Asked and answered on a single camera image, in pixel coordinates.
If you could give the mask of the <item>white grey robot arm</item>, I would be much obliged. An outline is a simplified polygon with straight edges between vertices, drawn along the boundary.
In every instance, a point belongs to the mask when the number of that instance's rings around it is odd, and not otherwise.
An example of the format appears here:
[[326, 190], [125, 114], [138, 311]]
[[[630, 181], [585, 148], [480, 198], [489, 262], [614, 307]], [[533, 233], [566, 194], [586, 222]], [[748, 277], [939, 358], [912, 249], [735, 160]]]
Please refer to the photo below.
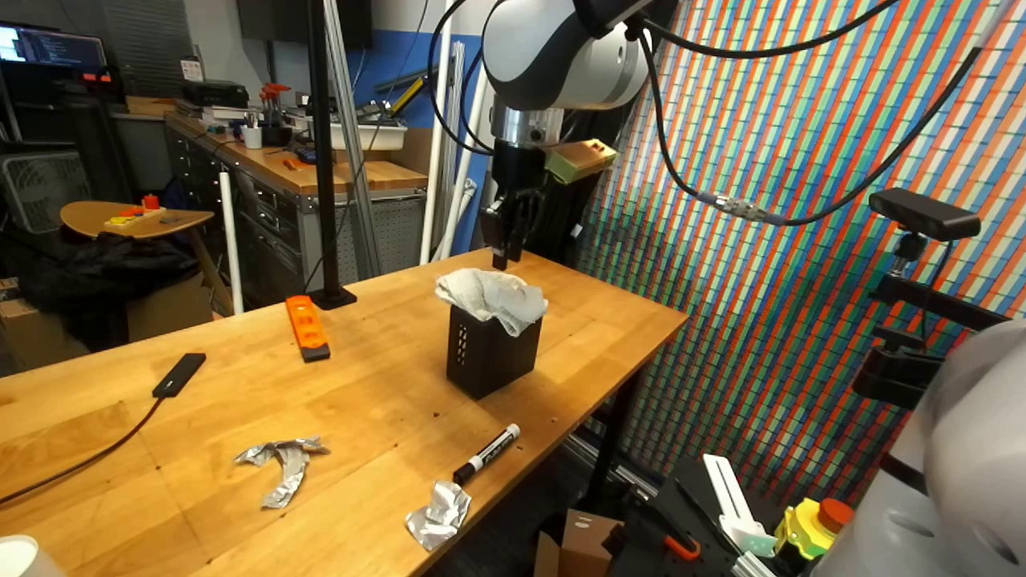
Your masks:
[[649, 81], [640, 11], [650, 0], [497, 0], [480, 30], [495, 89], [495, 184], [480, 233], [495, 267], [521, 260], [560, 111], [630, 107]]

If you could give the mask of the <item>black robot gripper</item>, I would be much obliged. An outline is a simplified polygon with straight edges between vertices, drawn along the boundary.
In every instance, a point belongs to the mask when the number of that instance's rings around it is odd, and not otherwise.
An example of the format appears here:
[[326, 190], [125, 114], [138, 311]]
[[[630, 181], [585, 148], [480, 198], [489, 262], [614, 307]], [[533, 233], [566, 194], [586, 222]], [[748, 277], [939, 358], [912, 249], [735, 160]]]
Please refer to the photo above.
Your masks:
[[541, 214], [541, 177], [544, 177], [544, 152], [541, 148], [514, 148], [499, 141], [495, 148], [495, 212], [491, 214], [491, 267], [506, 269], [506, 243], [510, 243], [510, 219], [514, 219], [514, 249], [521, 257], [535, 222]]

